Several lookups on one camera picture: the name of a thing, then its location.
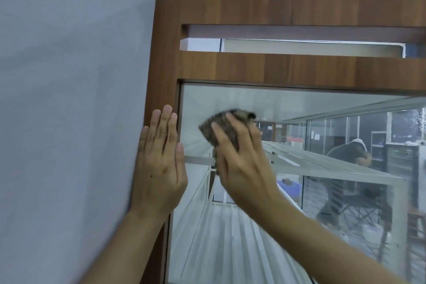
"wooden cabinet frame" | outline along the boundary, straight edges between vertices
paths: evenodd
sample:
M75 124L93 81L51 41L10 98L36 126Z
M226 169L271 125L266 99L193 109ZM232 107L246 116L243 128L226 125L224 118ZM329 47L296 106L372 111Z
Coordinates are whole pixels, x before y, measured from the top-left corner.
M188 37L424 42L426 0L156 0L145 124L182 82L426 95L426 59L187 51ZM171 216L142 283L167 282Z

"finger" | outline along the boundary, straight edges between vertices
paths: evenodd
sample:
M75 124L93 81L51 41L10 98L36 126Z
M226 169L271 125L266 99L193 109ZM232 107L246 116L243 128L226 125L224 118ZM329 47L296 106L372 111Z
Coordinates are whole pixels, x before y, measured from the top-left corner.
M251 142L253 144L254 150L260 154L263 153L262 148L262 133L258 127L253 122L248 123L248 131L251 136Z
M176 173L178 176L178 184L186 189L188 185L188 176L185 168L185 152L182 143L176 145L175 151Z
M221 151L226 157L226 160L228 162L235 161L238 158L238 153L234 145L232 145L231 141L229 140L229 137L225 134L223 129L215 122L212 123L212 129L217 138Z
M240 151L253 152L253 144L251 143L250 133L245 124L235 118L231 113L226 114L226 119L234 127L238 135L238 144Z
M146 138L148 136L149 129L150 128L148 126L144 126L142 128L141 136L139 137L138 153L143 153L145 151Z
M146 136L145 152L149 152L152 148L154 142L154 137L156 136L158 122L160 120L161 110L155 109L152 112L150 129L148 135Z
M154 138L154 143L152 144L153 151L159 151L159 153L163 153L164 143L166 142L167 137L167 123L169 122L172 110L173 109L170 105L165 105L163 108L160 122L158 123L156 131L156 136Z
M178 142L178 132L176 130L176 122L178 121L178 115L172 113L167 125L167 139L166 145L164 146L163 156L169 158L175 157L176 144Z
M223 187L226 189L228 185L228 163L220 147L216 148L216 170L216 174L219 175L220 178L220 183L222 183Z

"forearm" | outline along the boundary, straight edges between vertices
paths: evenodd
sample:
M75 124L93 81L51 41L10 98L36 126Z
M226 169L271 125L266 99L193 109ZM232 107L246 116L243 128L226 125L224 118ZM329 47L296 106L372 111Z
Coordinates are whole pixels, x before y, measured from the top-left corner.
M269 211L260 221L265 231L319 284L405 283L304 216L285 198L278 198Z
M138 284L164 221L128 213L80 284Z

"right hand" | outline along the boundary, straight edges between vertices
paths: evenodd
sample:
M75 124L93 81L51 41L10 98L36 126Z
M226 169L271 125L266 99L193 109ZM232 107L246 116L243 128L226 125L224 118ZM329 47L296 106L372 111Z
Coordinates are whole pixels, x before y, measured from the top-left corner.
M262 133L252 122L246 126L230 113L226 118L237 132L239 151L222 128L213 123L219 143L216 163L220 181L234 202L259 222L282 195L262 148Z

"hand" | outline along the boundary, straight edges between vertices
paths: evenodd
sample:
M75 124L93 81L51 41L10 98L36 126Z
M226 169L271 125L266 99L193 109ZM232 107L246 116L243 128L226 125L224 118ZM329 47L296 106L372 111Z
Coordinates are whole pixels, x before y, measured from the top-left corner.
M269 159L262 148L262 134L254 123L245 126L233 115L226 118L237 132L239 151L216 123L217 170L220 181L234 202L254 221L259 222L272 204L282 198Z
M188 184L184 148L177 144L177 115L166 105L154 110L151 124L142 129L130 211L162 221L179 204Z

